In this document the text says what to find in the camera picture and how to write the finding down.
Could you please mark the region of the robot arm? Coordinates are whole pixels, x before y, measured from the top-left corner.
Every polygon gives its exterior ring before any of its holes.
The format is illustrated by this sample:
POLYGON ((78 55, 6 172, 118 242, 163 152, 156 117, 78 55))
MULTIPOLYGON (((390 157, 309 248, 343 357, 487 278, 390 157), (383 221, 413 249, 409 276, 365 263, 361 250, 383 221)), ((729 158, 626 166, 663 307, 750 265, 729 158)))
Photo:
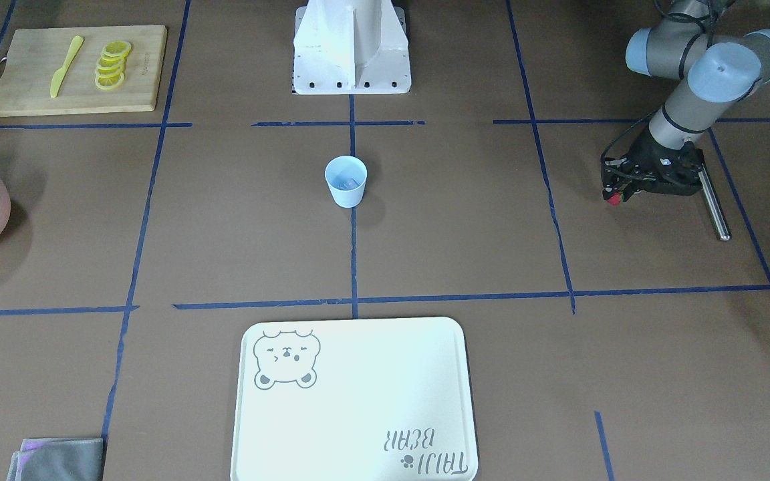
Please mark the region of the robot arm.
POLYGON ((633 72, 675 79, 667 100, 618 158, 602 158, 602 196, 617 205, 638 192, 691 196, 703 188, 696 141, 734 104, 770 82, 770 29, 715 34, 728 1, 672 1, 626 47, 633 72))

